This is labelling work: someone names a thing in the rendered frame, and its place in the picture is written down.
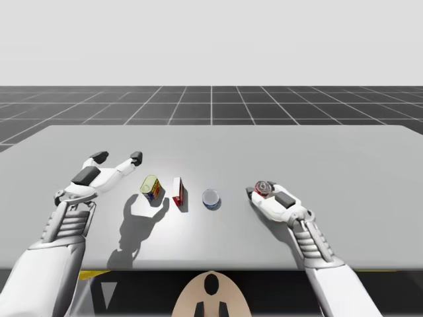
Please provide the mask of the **blue flat can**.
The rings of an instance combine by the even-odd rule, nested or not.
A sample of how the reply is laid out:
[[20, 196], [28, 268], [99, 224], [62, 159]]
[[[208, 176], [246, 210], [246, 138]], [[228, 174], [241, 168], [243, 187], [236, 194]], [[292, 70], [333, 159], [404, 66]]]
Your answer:
[[217, 209], [220, 206], [221, 199], [217, 191], [207, 189], [202, 194], [202, 203], [208, 209]]

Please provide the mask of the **green and blue rectangular can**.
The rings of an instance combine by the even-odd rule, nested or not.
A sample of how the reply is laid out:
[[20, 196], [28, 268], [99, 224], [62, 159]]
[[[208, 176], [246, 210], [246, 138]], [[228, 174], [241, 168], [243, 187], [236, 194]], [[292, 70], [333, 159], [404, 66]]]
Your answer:
[[156, 175], [150, 174], [143, 181], [139, 191], [148, 201], [157, 199], [161, 191], [161, 183]]

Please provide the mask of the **red and white carton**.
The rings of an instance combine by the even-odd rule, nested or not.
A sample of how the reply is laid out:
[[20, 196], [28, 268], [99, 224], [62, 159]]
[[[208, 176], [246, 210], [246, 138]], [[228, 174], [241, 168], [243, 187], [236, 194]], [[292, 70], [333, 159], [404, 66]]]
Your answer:
[[184, 204], [184, 185], [181, 177], [176, 177], [173, 180], [173, 201], [177, 207], [181, 207]]

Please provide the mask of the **tan robot part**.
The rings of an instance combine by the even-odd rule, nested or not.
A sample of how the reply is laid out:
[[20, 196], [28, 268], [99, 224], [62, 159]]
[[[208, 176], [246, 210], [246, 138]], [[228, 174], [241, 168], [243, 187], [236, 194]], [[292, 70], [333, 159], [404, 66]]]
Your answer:
[[183, 288], [171, 317], [252, 317], [240, 288], [228, 276], [207, 271]]

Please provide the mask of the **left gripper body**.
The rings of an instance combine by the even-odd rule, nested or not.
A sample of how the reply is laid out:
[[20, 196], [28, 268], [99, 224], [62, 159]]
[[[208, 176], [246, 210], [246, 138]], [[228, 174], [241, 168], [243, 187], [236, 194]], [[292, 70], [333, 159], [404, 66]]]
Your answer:
[[115, 168], [86, 166], [71, 179], [65, 192], [69, 195], [103, 194], [116, 185], [115, 176]]

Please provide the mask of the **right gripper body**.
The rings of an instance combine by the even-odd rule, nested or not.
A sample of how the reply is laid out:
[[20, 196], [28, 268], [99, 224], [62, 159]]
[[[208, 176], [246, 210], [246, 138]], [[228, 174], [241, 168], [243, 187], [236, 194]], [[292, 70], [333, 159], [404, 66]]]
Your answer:
[[312, 213], [302, 206], [300, 200], [285, 192], [278, 192], [272, 197], [262, 197], [253, 192], [252, 204], [266, 218], [279, 223], [294, 223], [312, 218]]

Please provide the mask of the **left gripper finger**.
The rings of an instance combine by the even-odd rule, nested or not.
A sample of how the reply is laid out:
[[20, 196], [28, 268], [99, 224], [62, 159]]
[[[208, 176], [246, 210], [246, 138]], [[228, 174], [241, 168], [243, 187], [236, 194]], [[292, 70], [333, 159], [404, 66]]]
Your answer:
[[125, 176], [128, 176], [136, 170], [136, 168], [142, 164], [143, 153], [141, 151], [133, 152], [130, 157], [124, 162], [120, 163], [116, 168], [115, 179], [120, 180]]
[[82, 168], [86, 168], [89, 166], [99, 167], [102, 163], [106, 161], [108, 158], [109, 153], [107, 151], [97, 152], [91, 155], [84, 163]]

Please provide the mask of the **red and white can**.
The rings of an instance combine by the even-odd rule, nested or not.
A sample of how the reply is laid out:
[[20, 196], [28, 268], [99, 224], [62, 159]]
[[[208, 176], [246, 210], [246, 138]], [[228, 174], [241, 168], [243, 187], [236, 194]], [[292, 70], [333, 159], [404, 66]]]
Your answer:
[[274, 182], [261, 180], [255, 184], [254, 191], [262, 197], [268, 197], [274, 191], [274, 185]]

